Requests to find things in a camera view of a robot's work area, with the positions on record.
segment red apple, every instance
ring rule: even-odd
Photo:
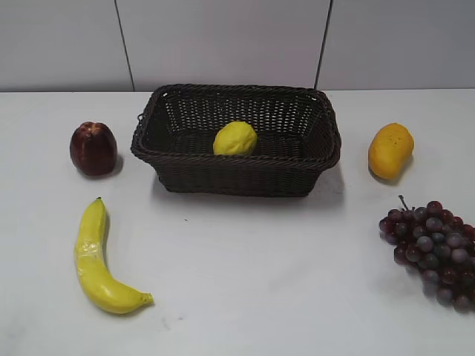
[[[111,130],[100,122],[84,122],[71,137],[73,164],[88,176],[111,173],[117,161],[117,143]]]

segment wicker basket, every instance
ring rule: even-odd
[[[140,116],[132,153],[169,191],[304,197],[340,159],[335,112],[318,90],[167,85],[151,95]],[[257,131],[254,153],[214,155],[214,136],[234,120]]]

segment mango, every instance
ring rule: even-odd
[[[374,136],[368,150],[370,170],[387,180],[397,178],[413,153],[414,138],[403,125],[384,126]]]

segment grape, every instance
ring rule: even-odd
[[[444,224],[450,224],[453,222],[453,214],[449,210],[442,210],[441,218]]]
[[[425,230],[425,227],[424,226],[416,226],[414,229],[413,229],[413,236],[416,238],[416,239],[419,239],[421,236],[424,236],[426,234],[426,230]]]
[[[453,226],[454,228],[460,230],[463,227],[463,220],[461,217],[453,217]]]
[[[464,287],[470,287],[475,282],[475,274],[473,272],[470,272],[470,271],[464,271],[460,275],[460,279],[462,280],[462,285]]]
[[[468,252],[463,248],[457,248],[452,251],[452,261],[455,263],[464,263],[468,258]]]
[[[437,291],[437,301],[439,301],[443,306],[449,306],[452,304],[452,299],[453,293],[450,289],[440,288]]]
[[[440,259],[445,260],[452,255],[452,250],[447,245],[439,245],[433,248],[433,253]]]
[[[398,246],[394,249],[394,262],[396,262],[398,265],[408,264],[406,258],[406,249],[404,247]]]
[[[394,222],[389,220],[388,217],[385,217],[379,222],[379,229],[386,234],[390,234],[394,230]]]
[[[414,219],[414,215],[413,215],[413,212],[411,210],[404,210],[402,212],[402,219],[406,222],[406,223],[410,223],[411,221],[413,221]]]
[[[467,237],[462,237],[462,247],[468,248],[470,247],[471,241]]]
[[[442,204],[437,201],[429,202],[427,204],[427,213],[432,217],[439,216],[442,213]]]
[[[462,231],[463,231],[463,233],[466,237],[470,238],[471,240],[474,239],[475,229],[472,225],[464,224],[463,227],[462,227]]]
[[[432,234],[432,241],[435,243],[443,243],[445,241],[445,235],[440,232],[434,232]]]
[[[442,221],[436,217],[430,217],[425,222],[425,226],[430,232],[438,232],[442,230]]]
[[[427,263],[424,260],[420,260],[417,265],[421,270],[429,269]]]
[[[394,228],[394,232],[396,232],[396,235],[399,237],[403,237],[409,232],[409,225],[405,222],[398,222]]]
[[[453,232],[453,229],[449,225],[442,226],[442,233],[444,235],[448,235],[451,232]]]
[[[411,244],[407,247],[406,258],[411,262],[419,262],[421,260],[421,251],[416,245]]]
[[[469,255],[475,257],[475,243],[474,242],[471,241],[470,244],[467,247],[465,247],[465,250],[467,250]]]
[[[422,223],[428,217],[428,210],[421,206],[414,211],[414,220]]]
[[[459,248],[462,245],[462,235],[458,232],[451,232],[447,237],[447,244],[451,248]]]
[[[439,274],[432,269],[428,269],[422,274],[422,279],[426,283],[437,284],[439,283]]]
[[[425,268],[428,269],[435,269],[439,267],[439,259],[436,257],[435,254],[426,254],[423,258],[422,261],[425,264]]]
[[[445,284],[454,284],[457,279],[457,272],[453,268],[445,268],[440,275],[440,279]]]
[[[387,243],[390,245],[397,245],[398,244],[398,237],[395,234],[385,234]]]
[[[422,252],[429,252],[432,250],[433,241],[428,236],[421,236],[417,239],[417,247],[419,247]]]
[[[392,209],[389,213],[387,213],[387,217],[394,223],[399,223],[402,221],[402,212],[398,209]]]
[[[453,307],[458,312],[466,312],[471,307],[471,303],[466,295],[459,295],[453,302]]]
[[[407,250],[407,247],[409,246],[409,242],[406,240],[402,240],[399,244],[399,247],[402,247],[404,250]]]

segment banana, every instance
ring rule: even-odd
[[[81,219],[79,236],[74,249],[76,270],[85,294],[101,309],[125,314],[152,304],[150,293],[141,293],[115,280],[102,256],[107,211],[101,198],[94,200]]]

